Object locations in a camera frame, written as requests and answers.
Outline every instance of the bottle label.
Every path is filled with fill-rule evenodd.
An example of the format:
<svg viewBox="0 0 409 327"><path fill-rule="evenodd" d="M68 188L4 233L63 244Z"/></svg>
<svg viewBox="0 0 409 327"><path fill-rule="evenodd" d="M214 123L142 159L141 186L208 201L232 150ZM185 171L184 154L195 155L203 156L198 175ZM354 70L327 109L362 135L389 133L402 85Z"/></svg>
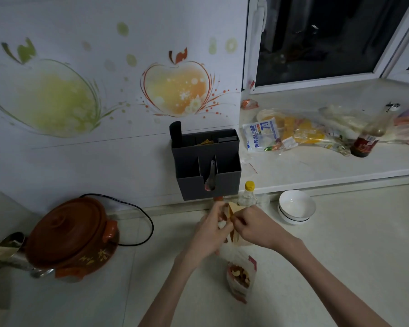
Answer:
<svg viewBox="0 0 409 327"><path fill-rule="evenodd" d="M376 143L379 141L379 138L376 136L371 136L368 134L363 134L358 137L354 143L354 148L356 148L361 153L369 153Z"/></svg>

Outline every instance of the pot lid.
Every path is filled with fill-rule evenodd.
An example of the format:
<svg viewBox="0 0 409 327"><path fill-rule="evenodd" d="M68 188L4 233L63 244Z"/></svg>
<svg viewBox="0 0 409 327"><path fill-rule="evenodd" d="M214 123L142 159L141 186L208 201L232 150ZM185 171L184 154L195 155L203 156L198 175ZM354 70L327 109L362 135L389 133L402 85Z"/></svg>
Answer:
<svg viewBox="0 0 409 327"><path fill-rule="evenodd" d="M54 268L81 251L97 232L103 205L93 198L62 203L42 218L27 240L27 260L38 268Z"/></svg>

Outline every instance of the yellow bottle cap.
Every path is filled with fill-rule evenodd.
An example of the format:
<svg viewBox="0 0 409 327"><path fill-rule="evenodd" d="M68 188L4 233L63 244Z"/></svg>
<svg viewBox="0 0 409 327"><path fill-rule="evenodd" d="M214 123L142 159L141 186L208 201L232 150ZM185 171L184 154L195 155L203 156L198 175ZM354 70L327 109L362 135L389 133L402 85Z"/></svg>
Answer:
<svg viewBox="0 0 409 327"><path fill-rule="evenodd" d="M245 183L245 190L246 191L254 191L255 190L255 183L253 181L247 181Z"/></svg>

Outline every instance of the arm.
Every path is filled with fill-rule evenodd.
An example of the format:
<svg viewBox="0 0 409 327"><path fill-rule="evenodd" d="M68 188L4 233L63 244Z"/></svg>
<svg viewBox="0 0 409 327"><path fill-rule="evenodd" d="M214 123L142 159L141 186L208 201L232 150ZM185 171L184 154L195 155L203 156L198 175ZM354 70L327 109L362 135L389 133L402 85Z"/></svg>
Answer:
<svg viewBox="0 0 409 327"><path fill-rule="evenodd" d="M186 248L176 257L173 268L138 327L168 327L182 291L192 272L201 261L218 250L233 230L228 221L218 229L218 219L223 218L223 202L216 202L207 216L197 225L195 234Z"/></svg>
<svg viewBox="0 0 409 327"><path fill-rule="evenodd" d="M273 249L309 282L339 327L390 327L377 313L333 276L305 247L256 205L232 218L243 239Z"/></svg>

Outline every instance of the glass bottle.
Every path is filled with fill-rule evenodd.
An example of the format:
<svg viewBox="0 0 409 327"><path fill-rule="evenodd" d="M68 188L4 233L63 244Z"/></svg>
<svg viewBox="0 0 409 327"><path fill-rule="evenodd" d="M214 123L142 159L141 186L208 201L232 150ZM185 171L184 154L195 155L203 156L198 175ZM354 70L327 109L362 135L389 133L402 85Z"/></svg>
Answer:
<svg viewBox="0 0 409 327"><path fill-rule="evenodd" d="M368 156L379 139L387 132L392 118L396 115L395 111L399 108L399 103L387 104L376 120L369 123L362 130L362 133L350 148L351 153L357 157Z"/></svg>
<svg viewBox="0 0 409 327"><path fill-rule="evenodd" d="M255 183L253 181L247 181L245 183L245 191L238 197L238 205L244 207L250 207L258 202L253 191L255 190Z"/></svg>

